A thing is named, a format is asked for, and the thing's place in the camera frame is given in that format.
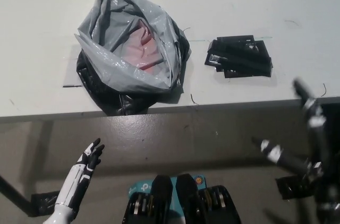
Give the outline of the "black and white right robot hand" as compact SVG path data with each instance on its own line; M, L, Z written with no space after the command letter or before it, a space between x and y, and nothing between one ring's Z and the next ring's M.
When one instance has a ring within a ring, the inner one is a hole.
M287 171L311 179L338 180L338 167L326 133L327 118L323 109L302 80L294 79L293 87L301 99L311 148L311 160L302 161L268 139L253 137L251 141L270 162Z

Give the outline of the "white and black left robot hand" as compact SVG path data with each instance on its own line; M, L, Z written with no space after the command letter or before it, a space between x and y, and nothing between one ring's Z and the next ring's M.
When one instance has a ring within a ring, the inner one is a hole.
M56 204L64 205L77 213L80 204L90 184L96 167L100 164L100 156L105 145L100 138L92 142L71 167L64 184L59 192Z

